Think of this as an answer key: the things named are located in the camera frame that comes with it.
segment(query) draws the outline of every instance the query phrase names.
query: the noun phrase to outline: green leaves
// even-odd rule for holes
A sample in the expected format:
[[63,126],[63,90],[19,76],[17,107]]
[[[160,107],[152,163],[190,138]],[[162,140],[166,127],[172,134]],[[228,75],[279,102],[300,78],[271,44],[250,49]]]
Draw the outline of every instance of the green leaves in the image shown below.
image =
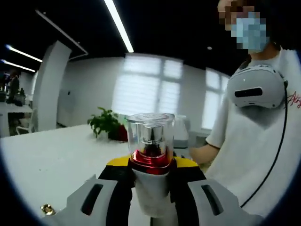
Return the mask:
[[23,97],[25,96],[25,91],[23,88],[20,89],[19,94]]
[[112,110],[105,110],[102,107],[98,107],[99,110],[102,110],[102,114],[100,116],[92,114],[92,119],[87,120],[87,124],[91,126],[95,136],[97,137],[102,131],[107,133],[115,133],[120,123],[116,118],[118,118],[118,114],[113,113]]

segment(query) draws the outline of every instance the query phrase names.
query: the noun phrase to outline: gold screw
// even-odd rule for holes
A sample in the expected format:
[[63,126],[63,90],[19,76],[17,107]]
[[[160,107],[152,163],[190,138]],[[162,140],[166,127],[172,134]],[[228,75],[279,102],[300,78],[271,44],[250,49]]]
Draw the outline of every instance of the gold screw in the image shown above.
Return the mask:
[[45,205],[41,206],[41,210],[47,216],[56,214],[55,210],[52,208],[52,206],[50,204],[45,204]]

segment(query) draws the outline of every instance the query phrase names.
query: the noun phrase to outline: face mask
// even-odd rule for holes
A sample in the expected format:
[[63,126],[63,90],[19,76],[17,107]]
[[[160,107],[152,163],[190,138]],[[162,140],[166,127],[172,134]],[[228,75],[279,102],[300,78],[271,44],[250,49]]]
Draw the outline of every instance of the face mask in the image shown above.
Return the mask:
[[237,18],[231,25],[231,36],[249,53],[262,52],[269,42],[267,25],[255,17],[254,12],[248,13],[248,18]]

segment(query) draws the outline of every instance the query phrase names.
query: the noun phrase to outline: white appliance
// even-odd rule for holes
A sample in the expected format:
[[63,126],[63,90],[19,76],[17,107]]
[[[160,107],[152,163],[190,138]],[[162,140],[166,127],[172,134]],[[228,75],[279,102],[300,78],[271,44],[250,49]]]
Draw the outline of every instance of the white appliance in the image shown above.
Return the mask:
[[174,148],[188,148],[190,122],[185,115],[174,118]]

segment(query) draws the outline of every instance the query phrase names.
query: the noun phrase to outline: dark hair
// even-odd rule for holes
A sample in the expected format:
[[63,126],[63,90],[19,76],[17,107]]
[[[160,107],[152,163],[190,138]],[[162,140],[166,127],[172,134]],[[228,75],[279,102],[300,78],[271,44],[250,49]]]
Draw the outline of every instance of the dark hair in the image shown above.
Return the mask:
[[298,38],[293,33],[295,29],[292,31],[288,26],[289,16],[282,8],[283,5],[283,1],[282,5],[279,5],[276,0],[256,0],[255,11],[260,12],[261,18],[266,19],[267,35],[277,49],[280,49],[280,46],[283,49],[297,49]]
[[12,73],[10,74],[11,76],[17,76],[18,78],[20,77],[21,75],[21,72],[20,71],[17,71],[17,70],[13,70]]

